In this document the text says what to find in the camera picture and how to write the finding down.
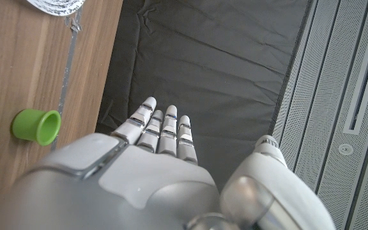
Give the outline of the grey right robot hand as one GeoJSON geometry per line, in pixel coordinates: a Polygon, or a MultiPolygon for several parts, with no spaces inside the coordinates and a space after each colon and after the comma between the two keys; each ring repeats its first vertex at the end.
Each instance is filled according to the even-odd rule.
{"type": "Polygon", "coordinates": [[[198,164],[188,116],[154,98],[110,135],[89,134],[24,173],[0,229],[333,229],[319,197],[260,137],[219,190],[198,164]]]}

